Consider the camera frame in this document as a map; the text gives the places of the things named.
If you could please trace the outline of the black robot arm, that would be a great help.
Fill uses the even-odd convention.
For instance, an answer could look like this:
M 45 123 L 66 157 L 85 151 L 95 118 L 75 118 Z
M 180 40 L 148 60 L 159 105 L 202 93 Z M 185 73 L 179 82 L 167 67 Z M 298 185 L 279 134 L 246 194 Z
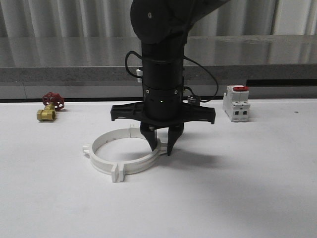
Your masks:
M 157 146 L 156 130 L 168 129 L 167 153 L 182 135 L 184 123 L 214 123 L 214 108 L 184 103 L 183 61 L 193 25 L 224 5 L 222 0 L 135 0 L 130 18 L 141 41 L 143 100 L 117 105 L 112 120 L 134 119 L 150 147 Z

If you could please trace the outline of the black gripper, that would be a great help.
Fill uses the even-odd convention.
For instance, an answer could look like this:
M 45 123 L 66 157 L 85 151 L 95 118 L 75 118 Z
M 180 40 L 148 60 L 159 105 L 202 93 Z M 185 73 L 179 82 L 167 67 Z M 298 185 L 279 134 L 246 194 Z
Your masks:
M 190 121 L 215 122 L 215 109 L 196 106 L 182 101 L 183 86 L 171 89 L 155 89 L 143 86 L 143 101 L 112 106 L 111 120 L 133 119 L 155 128 L 168 128 L 167 155 L 170 156 L 173 146 L 182 135 L 184 125 Z M 153 130 L 140 130 L 149 143 L 152 151 L 157 147 L 157 132 Z

